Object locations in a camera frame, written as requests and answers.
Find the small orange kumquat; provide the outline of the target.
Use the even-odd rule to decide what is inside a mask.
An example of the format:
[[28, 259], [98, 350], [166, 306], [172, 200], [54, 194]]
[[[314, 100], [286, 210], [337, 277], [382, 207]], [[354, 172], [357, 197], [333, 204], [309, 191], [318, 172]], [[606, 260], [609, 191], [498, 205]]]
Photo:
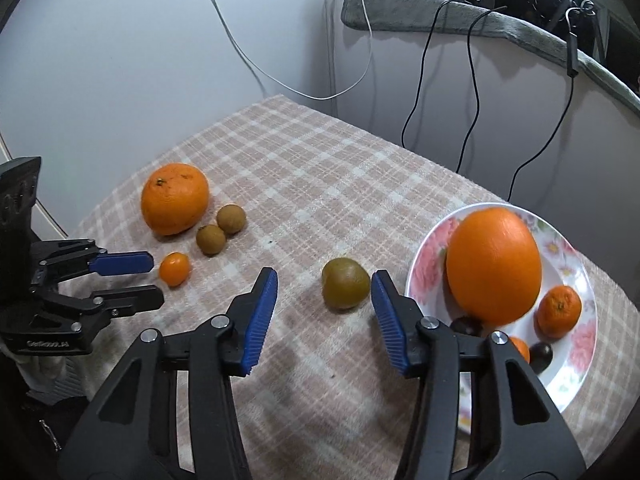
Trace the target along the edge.
[[180, 286], [190, 275], [191, 263], [186, 254], [171, 252], [160, 263], [158, 276], [169, 287]]

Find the dark plum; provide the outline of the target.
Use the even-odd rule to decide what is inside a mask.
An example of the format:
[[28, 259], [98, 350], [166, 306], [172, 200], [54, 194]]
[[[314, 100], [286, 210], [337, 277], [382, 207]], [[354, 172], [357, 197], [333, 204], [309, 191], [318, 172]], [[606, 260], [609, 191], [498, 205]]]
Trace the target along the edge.
[[552, 360], [553, 349], [548, 342], [539, 341], [529, 347], [529, 365], [536, 375], [544, 372]]

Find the green brown kiwi fruit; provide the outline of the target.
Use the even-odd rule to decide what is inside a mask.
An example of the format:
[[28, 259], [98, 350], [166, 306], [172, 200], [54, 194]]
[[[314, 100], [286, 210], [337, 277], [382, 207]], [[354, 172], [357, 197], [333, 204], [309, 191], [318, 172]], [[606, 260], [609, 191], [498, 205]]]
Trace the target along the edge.
[[370, 294], [370, 275], [351, 258], [335, 258], [322, 269], [321, 293], [332, 310], [358, 307]]

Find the small tangerine front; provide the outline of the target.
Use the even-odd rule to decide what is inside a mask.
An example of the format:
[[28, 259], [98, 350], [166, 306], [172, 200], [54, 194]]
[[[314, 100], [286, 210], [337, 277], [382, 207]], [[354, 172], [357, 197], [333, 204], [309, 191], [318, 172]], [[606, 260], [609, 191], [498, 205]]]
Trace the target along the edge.
[[530, 353], [529, 353], [528, 344], [526, 344], [526, 342], [523, 339], [518, 338], [517, 336], [510, 336], [510, 341], [512, 342], [514, 347], [518, 349], [518, 352], [521, 353], [521, 356], [523, 357], [524, 361], [526, 363], [529, 363]]

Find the small tangerine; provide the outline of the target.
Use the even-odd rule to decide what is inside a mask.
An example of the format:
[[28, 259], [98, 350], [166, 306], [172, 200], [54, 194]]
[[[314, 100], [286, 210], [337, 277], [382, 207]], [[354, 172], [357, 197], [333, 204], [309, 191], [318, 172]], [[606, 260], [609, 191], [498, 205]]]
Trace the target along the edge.
[[535, 312], [538, 330], [551, 339], [567, 335], [582, 315], [582, 300], [570, 286], [549, 289]]
[[510, 341], [512, 342], [514, 347], [518, 349], [518, 352], [521, 353], [521, 356], [523, 357], [524, 361], [526, 363], [529, 363], [530, 353], [529, 353], [528, 344], [526, 344], [526, 342], [523, 339], [518, 338], [517, 336], [510, 336]]

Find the medium orange on cloth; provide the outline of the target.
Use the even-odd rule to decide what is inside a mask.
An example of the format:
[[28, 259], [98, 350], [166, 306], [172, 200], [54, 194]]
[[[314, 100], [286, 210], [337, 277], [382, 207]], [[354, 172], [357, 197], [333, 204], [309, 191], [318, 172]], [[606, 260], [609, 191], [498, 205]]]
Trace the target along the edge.
[[159, 236], [173, 236], [195, 226], [206, 213], [209, 186], [198, 168], [175, 162], [155, 170], [141, 193], [143, 220]]

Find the brown longan lower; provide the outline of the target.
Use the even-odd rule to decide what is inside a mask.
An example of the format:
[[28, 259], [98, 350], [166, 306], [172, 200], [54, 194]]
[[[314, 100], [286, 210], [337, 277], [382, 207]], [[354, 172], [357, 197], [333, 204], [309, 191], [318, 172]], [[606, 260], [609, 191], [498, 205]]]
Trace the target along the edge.
[[198, 229], [196, 244], [207, 257], [218, 255], [226, 246], [226, 233], [216, 224], [208, 224]]

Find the brown longan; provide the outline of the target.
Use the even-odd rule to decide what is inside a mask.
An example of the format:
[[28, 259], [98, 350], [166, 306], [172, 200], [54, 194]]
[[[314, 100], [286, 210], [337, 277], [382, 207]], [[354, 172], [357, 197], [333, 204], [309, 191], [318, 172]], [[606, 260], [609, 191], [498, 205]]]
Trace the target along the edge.
[[216, 224], [208, 224], [198, 229], [196, 244], [207, 257], [218, 255], [226, 246], [226, 233]]
[[228, 235], [243, 231], [247, 224], [246, 213], [242, 207], [229, 204], [221, 207], [216, 215], [218, 226]]

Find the small tangerine right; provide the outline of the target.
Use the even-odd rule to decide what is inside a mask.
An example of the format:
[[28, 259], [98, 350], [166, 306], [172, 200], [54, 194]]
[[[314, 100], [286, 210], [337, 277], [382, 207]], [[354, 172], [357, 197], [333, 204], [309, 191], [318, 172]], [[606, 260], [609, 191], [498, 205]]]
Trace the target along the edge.
[[551, 339], [567, 335], [582, 315], [582, 300], [570, 286], [549, 289], [535, 312], [538, 330]]

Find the brown longan upper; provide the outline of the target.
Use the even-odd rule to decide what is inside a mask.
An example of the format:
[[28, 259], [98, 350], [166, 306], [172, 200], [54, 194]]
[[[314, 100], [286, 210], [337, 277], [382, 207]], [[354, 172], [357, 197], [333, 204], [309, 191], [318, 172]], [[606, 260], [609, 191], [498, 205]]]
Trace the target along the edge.
[[243, 231], [247, 224], [246, 213], [242, 207], [229, 204], [221, 207], [216, 215], [218, 226], [228, 235]]

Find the large orange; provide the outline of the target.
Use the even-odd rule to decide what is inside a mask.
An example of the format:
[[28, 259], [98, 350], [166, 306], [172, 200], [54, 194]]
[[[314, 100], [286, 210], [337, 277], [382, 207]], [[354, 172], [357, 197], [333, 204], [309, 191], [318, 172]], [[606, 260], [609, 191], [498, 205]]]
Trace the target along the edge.
[[466, 216], [451, 235], [445, 263], [458, 306], [489, 325], [508, 325], [526, 315], [541, 289], [541, 258], [533, 235], [504, 207]]

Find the white floral plate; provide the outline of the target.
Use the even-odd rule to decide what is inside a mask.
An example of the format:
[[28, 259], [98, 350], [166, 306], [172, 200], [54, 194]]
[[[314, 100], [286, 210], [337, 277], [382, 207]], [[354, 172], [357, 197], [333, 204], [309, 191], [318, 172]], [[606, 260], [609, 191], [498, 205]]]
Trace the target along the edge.
[[[422, 240], [408, 272], [405, 295], [416, 300], [422, 313], [450, 324], [463, 315], [450, 295], [445, 278], [445, 257], [452, 232], [472, 212], [491, 208], [492, 203], [461, 207], [438, 220]], [[570, 242], [543, 218], [506, 204], [532, 233], [542, 265], [540, 296], [555, 286], [565, 285], [577, 292], [582, 313], [572, 330], [560, 339], [549, 339], [550, 364], [537, 374], [559, 411], [573, 401], [585, 381], [597, 345], [598, 310], [585, 266]]]

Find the pink plaid tablecloth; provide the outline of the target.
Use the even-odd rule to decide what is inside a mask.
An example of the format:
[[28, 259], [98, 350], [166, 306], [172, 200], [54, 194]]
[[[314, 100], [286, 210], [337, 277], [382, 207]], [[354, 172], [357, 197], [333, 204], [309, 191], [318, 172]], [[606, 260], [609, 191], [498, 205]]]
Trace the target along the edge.
[[142, 219], [144, 166], [76, 229], [112, 252], [183, 252], [191, 273], [160, 310], [119, 318], [77, 360], [95, 393], [142, 330], [193, 330], [249, 290], [260, 270], [279, 275], [276, 310], [258, 365], [233, 384], [250, 471], [257, 479], [389, 479], [416, 398], [382, 343], [370, 304], [329, 311], [323, 266], [349, 257], [385, 269], [397, 285], [425, 234], [491, 192], [429, 160], [311, 108], [275, 96], [191, 136], [156, 160], [202, 170], [216, 206], [237, 204], [247, 228], [215, 257], [194, 233], [162, 240]]

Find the grey ledge cover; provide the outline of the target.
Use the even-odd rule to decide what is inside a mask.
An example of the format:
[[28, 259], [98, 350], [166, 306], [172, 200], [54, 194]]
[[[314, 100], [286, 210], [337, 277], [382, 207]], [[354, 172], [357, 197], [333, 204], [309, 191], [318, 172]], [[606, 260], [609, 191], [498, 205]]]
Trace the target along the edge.
[[484, 11], [466, 3], [448, 3], [445, 0], [343, 0], [341, 21], [348, 28], [364, 32], [438, 32], [505, 39], [557, 66], [566, 66], [567, 47], [564, 40], [519, 18], [497, 11]]

